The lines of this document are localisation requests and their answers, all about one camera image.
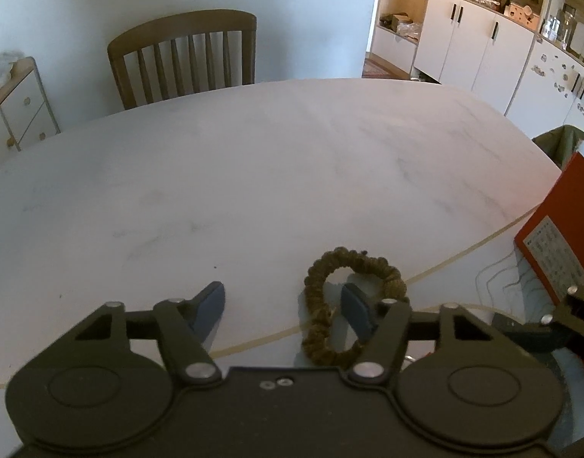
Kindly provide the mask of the red white cardboard box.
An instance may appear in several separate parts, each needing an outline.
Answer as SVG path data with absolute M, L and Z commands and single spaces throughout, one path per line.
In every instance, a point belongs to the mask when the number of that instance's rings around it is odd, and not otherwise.
M 555 304 L 584 286 L 584 142 L 514 243 Z

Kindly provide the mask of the red patterned doormat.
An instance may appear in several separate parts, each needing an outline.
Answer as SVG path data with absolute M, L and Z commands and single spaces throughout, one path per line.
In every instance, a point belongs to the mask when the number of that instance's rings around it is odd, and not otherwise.
M 362 77 L 364 79 L 395 79 L 396 75 L 372 60 L 363 63 Z

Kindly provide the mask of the white drawer sideboard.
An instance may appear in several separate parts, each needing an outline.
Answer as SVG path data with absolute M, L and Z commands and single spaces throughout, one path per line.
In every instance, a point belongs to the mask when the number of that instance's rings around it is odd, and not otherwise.
M 60 132 L 35 59 L 20 58 L 0 88 L 0 165 Z

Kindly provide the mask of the dark wooden chair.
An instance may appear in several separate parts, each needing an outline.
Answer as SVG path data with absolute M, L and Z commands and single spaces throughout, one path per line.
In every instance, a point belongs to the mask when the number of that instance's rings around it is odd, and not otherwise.
M 155 102 L 144 51 L 152 51 L 156 84 L 162 100 L 171 98 L 162 47 L 170 49 L 171 72 L 178 97 L 202 91 L 199 59 L 205 62 L 206 86 L 217 88 L 216 55 L 213 36 L 222 39 L 222 78 L 225 88 L 233 86 L 231 35 L 240 35 L 240 84 L 256 80 L 258 18 L 243 10 L 196 10 L 162 17 L 133 27 L 115 37 L 107 46 L 115 84 L 125 110 L 139 106 L 131 84 L 126 59 L 136 57 L 145 102 Z

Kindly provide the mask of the white wall cabinet unit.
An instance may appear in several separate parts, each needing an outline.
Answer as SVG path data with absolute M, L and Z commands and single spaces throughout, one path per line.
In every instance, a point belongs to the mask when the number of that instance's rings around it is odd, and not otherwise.
M 584 131 L 584 0 L 375 0 L 367 55 L 473 93 L 528 137 Z

